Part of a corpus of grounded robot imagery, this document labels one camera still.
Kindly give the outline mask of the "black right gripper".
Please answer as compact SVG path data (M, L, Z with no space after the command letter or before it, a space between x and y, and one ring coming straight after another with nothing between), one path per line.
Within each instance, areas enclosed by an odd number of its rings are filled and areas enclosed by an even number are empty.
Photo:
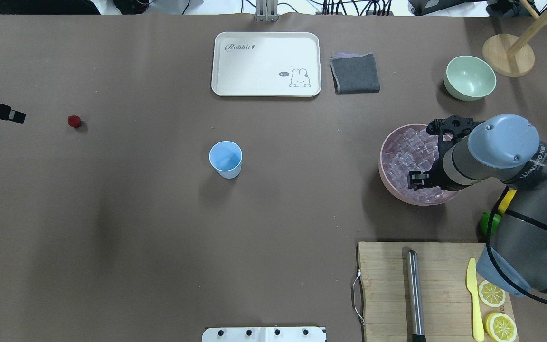
M450 179L443 169L443 159L436 160L426 173L409 171L407 179L409 189L440 188L449 190Z

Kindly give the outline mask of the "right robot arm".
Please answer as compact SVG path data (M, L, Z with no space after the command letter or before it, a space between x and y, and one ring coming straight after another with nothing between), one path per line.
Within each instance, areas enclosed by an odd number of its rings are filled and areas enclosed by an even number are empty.
M452 115L427 133L438 137L429 171L410 171L408 186L458 192L489 178L515 190L497 227L488 226L477 272L515 296L547 304L547 143L521 115L486 121Z

